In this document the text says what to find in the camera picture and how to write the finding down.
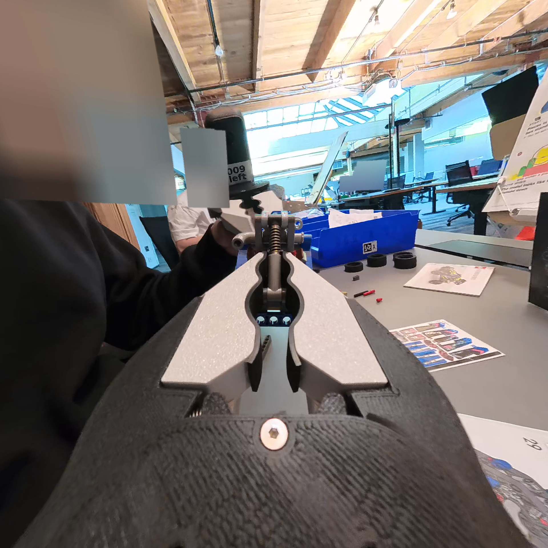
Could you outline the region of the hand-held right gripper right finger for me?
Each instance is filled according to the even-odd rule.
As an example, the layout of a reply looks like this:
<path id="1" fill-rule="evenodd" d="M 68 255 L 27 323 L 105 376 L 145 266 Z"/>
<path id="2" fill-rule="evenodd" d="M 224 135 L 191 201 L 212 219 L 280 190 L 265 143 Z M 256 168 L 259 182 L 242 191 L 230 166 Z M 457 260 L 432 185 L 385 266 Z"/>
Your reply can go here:
<path id="1" fill-rule="evenodd" d="M 299 305 L 289 343 L 309 413 L 327 394 L 387 388 L 388 379 L 350 306 L 354 301 L 295 256 L 286 253 L 285 259 L 287 282 Z"/>

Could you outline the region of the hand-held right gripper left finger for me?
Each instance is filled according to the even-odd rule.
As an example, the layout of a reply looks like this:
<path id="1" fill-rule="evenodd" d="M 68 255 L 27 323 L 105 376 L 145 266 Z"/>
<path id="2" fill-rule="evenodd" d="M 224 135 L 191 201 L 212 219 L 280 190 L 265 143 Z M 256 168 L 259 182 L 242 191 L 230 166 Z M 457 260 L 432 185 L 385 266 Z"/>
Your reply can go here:
<path id="1" fill-rule="evenodd" d="M 219 393 L 239 413 L 250 387 L 247 364 L 261 346 L 260 328 L 250 312 L 250 294 L 261 286 L 255 255 L 207 291 L 161 378 L 162 387 Z"/>

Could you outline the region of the blue grey lego model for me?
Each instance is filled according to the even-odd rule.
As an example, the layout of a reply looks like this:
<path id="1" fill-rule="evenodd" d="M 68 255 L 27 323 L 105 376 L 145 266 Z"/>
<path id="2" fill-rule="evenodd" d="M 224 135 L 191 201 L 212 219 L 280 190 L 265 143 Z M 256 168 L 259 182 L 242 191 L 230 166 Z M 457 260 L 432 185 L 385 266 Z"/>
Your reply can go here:
<path id="1" fill-rule="evenodd" d="M 259 256 L 259 282 L 249 301 L 251 315 L 261 328 L 289 328 L 300 307 L 296 291 L 289 287 L 289 257 L 311 266 L 311 236 L 301 231 L 302 220 L 287 211 L 256 215 L 252 225 L 251 231 L 232 239 L 235 250 L 253 249 Z"/>

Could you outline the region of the lego instruction booklet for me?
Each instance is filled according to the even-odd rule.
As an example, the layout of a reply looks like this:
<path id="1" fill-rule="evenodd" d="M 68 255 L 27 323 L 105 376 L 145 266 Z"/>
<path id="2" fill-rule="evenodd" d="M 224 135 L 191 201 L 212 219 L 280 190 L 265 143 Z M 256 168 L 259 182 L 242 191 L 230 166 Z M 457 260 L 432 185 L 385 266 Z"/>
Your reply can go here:
<path id="1" fill-rule="evenodd" d="M 547 431 L 458 416 L 498 501 L 532 547 L 547 547 Z"/>

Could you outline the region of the lego sticker sheet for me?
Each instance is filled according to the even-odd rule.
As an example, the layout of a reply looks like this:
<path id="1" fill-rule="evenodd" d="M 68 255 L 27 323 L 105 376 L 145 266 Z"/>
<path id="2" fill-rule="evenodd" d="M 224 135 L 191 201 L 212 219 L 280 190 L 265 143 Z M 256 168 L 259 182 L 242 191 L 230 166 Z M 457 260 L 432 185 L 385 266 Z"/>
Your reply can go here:
<path id="1" fill-rule="evenodd" d="M 390 333 L 432 372 L 505 355 L 444 319 L 393 329 Z"/>

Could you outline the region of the lego set box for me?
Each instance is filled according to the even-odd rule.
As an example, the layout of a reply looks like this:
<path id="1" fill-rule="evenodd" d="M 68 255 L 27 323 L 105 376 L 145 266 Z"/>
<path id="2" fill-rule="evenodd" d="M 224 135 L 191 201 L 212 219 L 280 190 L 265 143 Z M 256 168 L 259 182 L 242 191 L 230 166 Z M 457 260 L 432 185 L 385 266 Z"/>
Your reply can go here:
<path id="1" fill-rule="evenodd" d="M 543 239 L 533 242 L 528 302 L 547 311 L 547 241 Z"/>

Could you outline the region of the person's left hand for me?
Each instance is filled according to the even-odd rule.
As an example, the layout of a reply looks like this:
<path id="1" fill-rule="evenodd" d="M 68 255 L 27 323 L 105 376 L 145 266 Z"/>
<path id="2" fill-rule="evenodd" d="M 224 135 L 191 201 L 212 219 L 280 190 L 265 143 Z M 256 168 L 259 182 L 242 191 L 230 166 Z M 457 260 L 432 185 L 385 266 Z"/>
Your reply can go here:
<path id="1" fill-rule="evenodd" d="M 217 219 L 215 223 L 211 225 L 210 229 L 215 242 L 226 253 L 233 257 L 237 257 L 238 250 L 236 250 L 236 248 L 232 245 L 232 240 L 235 235 L 224 226 L 222 219 Z"/>

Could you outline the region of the brown cardboard sheet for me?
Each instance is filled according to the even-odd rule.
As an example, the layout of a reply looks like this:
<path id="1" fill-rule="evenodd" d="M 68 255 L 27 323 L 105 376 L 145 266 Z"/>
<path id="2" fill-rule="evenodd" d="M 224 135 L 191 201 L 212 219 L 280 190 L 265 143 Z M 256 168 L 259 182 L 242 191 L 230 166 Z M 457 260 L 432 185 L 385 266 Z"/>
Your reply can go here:
<path id="1" fill-rule="evenodd" d="M 348 131 L 342 132 L 332 143 L 327 152 L 327 156 L 321 166 L 316 181 L 311 189 L 309 196 L 306 198 L 305 203 L 308 206 L 316 206 L 323 195 L 326 183 L 332 173 L 332 166 L 339 154 L 339 151 L 346 139 Z"/>

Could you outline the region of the white paper sheets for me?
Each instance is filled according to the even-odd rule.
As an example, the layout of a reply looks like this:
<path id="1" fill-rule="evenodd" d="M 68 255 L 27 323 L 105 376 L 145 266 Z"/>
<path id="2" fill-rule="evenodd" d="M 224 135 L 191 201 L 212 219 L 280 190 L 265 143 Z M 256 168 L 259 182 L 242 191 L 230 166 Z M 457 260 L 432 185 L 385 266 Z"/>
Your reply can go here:
<path id="1" fill-rule="evenodd" d="M 330 209 L 328 214 L 328 226 L 330 229 L 333 229 L 381 218 L 382 212 L 380 211 L 350 209 L 345 213 L 342 210 Z"/>

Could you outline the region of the blue bin with white label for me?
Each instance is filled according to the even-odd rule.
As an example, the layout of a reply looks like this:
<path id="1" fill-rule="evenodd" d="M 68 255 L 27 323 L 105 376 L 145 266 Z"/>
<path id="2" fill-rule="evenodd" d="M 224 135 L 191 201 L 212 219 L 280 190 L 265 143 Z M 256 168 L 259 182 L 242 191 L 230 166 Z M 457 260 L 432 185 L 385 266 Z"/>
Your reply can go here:
<path id="1" fill-rule="evenodd" d="M 419 210 L 366 210 L 365 216 L 369 219 L 333 227 L 328 215 L 303 219 L 301 231 L 312 238 L 312 263 L 327 269 L 414 247 Z"/>

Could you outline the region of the wooden cabinet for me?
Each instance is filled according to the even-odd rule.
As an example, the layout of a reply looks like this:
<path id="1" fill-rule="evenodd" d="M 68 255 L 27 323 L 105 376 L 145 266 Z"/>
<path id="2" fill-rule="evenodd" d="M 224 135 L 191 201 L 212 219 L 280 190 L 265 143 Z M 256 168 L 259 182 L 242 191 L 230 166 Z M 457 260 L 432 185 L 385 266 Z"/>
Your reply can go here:
<path id="1" fill-rule="evenodd" d="M 125 204 L 83 202 L 83 205 L 98 222 L 140 249 Z"/>

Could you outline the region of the small booklet with buggy cover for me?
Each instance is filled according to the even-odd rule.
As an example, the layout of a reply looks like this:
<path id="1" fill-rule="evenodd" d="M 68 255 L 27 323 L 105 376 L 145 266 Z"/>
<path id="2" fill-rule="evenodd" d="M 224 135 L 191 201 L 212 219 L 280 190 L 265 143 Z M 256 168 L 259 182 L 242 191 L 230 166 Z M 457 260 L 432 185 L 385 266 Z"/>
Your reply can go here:
<path id="1" fill-rule="evenodd" d="M 427 263 L 405 288 L 480 297 L 495 267 Z"/>

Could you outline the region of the white ceiling projector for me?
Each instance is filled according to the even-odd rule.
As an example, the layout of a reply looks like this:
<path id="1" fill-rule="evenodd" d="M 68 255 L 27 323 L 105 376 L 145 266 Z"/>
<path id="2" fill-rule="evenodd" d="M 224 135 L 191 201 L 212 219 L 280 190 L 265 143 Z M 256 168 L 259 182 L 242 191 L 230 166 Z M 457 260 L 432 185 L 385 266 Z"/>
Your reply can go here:
<path id="1" fill-rule="evenodd" d="M 363 107 L 374 107 L 390 104 L 393 98 L 403 95 L 401 81 L 396 78 L 384 79 L 379 83 L 371 84 L 362 95 Z"/>

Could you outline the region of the long wooden office desk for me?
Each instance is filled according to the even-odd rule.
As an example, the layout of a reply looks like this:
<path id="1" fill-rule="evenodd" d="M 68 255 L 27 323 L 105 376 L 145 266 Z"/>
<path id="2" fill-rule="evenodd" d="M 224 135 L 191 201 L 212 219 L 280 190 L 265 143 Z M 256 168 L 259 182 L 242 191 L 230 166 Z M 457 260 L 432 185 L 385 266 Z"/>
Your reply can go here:
<path id="1" fill-rule="evenodd" d="M 433 200 L 433 205 L 436 205 L 436 198 L 433 198 L 433 195 L 436 194 L 454 194 L 462 191 L 482 191 L 482 190 L 492 190 L 496 188 L 498 182 L 497 177 L 483 178 L 474 180 L 472 182 L 467 182 L 464 184 L 448 186 L 444 182 L 430 182 L 415 185 L 408 188 L 399 188 L 396 190 L 389 191 L 377 191 L 370 192 L 367 194 L 355 195 L 350 197 L 342 197 L 338 200 L 338 205 L 343 205 L 351 202 L 364 202 L 375 199 L 386 199 L 392 196 L 399 195 L 411 195 L 414 192 L 426 191 L 428 196 Z"/>

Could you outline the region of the person's black clothed body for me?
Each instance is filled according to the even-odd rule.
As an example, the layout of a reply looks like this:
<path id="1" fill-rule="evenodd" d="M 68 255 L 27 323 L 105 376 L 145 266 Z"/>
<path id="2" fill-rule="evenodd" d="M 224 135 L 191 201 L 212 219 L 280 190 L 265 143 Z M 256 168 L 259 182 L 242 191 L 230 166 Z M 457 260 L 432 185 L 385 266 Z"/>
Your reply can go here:
<path id="1" fill-rule="evenodd" d="M 78 204 L 1 199 L 1 547 L 40 511 L 119 371 L 98 360 L 102 228 Z"/>

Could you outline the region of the dark computer monitor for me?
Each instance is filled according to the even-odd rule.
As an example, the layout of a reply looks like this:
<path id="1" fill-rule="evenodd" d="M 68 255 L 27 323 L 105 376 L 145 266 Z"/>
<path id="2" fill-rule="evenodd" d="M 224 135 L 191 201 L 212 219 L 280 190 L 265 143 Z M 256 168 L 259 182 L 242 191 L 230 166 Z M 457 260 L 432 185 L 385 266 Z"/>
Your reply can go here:
<path id="1" fill-rule="evenodd" d="M 416 248 L 465 257 L 499 266 L 529 270 L 532 241 L 418 229 Z"/>

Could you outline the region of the black office chair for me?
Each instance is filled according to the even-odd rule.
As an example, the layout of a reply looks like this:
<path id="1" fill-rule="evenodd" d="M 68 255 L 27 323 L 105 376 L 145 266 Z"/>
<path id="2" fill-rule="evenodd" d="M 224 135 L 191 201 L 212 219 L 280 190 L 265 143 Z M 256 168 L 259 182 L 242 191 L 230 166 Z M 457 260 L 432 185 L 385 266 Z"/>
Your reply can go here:
<path id="1" fill-rule="evenodd" d="M 468 160 L 446 165 L 446 175 L 447 175 L 447 181 L 448 181 L 447 186 L 449 188 L 453 186 L 459 186 L 462 184 L 470 183 L 473 181 L 471 170 L 470 170 L 470 164 Z M 466 217 L 468 219 L 472 219 L 474 217 L 473 213 L 469 211 L 469 207 L 463 212 L 450 217 L 447 220 L 447 226 L 448 227 L 451 226 L 451 224 L 455 220 L 463 217 Z"/>

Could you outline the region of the white instruction poster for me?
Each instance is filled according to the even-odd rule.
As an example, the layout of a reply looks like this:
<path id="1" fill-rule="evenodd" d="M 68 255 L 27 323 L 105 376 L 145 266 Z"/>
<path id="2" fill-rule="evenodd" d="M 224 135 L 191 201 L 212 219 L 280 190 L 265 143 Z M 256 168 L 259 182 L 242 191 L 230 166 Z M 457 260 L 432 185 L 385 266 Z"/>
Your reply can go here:
<path id="1" fill-rule="evenodd" d="M 547 73 L 483 213 L 506 213 L 517 223 L 536 223 L 540 195 L 547 192 Z"/>

